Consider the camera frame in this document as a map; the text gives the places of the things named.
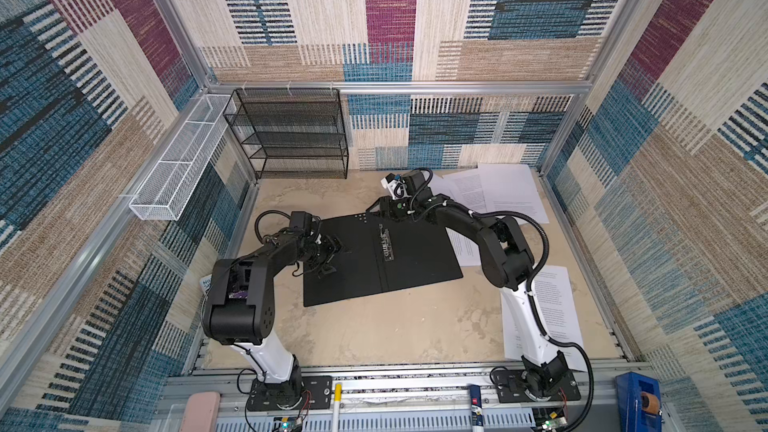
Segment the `orange folder black inside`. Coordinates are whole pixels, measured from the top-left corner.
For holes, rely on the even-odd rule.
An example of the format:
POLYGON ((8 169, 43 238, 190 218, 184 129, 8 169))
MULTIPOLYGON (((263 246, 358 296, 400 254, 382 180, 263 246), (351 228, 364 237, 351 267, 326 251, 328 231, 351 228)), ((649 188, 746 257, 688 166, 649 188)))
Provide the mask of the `orange folder black inside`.
POLYGON ((306 307, 463 277, 446 230, 426 221, 360 213, 324 219, 321 233, 337 239, 341 250, 330 260, 332 272, 304 276, 306 307))

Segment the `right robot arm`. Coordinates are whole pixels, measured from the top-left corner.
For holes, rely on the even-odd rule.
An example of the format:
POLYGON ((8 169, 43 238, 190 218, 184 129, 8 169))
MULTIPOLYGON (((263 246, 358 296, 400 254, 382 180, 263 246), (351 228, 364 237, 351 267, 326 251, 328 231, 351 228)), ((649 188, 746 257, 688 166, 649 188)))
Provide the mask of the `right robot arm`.
POLYGON ((584 348, 576 342, 563 342, 547 331, 534 292, 534 280, 547 262, 549 239, 532 217, 515 211, 477 212, 444 194, 419 203, 413 197, 394 199, 383 196, 368 211, 394 221, 426 220, 470 239, 478 246, 481 269, 486 279, 499 289, 512 292, 511 311, 521 338, 525 392, 534 401, 559 393, 563 381, 573 373, 563 350, 575 349, 584 360, 587 396, 583 409, 563 428, 575 431, 581 426, 594 400, 594 371, 584 348))

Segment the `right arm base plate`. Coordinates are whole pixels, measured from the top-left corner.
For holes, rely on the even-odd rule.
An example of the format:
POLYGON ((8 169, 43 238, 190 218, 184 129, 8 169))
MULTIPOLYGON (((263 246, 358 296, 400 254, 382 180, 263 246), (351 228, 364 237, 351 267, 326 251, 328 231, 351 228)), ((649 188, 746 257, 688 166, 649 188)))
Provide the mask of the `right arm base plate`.
POLYGON ((536 396, 528 388, 528 383, 523 378, 525 370, 514 370, 506 367, 494 367, 489 379, 496 389, 497 398, 500 403, 534 403, 534 402, 552 402, 564 399, 567 402, 579 401, 582 394, 578 383, 571 371, 554 385, 549 392, 543 396, 536 396))

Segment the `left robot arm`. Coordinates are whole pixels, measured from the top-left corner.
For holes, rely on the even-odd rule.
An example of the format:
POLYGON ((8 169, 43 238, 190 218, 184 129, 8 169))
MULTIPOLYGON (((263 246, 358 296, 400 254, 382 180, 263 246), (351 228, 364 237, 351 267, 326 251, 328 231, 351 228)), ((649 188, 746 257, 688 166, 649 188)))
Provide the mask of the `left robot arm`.
POLYGON ((275 277, 295 266, 302 274, 333 273, 340 240, 322 232, 322 220, 304 211, 267 210, 254 231, 261 247, 214 265, 203 306, 202 327, 209 339, 237 351, 255 373, 249 394, 281 409, 297 407, 309 393, 299 361, 274 331, 275 277))

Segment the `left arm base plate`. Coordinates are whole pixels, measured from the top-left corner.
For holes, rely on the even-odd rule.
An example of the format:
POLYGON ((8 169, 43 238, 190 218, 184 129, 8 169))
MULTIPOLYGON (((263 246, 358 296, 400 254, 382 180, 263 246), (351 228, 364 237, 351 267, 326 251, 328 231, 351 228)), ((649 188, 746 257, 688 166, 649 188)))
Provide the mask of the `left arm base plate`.
POLYGON ((311 376, 279 384, 255 380, 247 394, 245 409, 248 412, 299 411, 302 407, 327 410, 333 394, 330 376, 311 376))

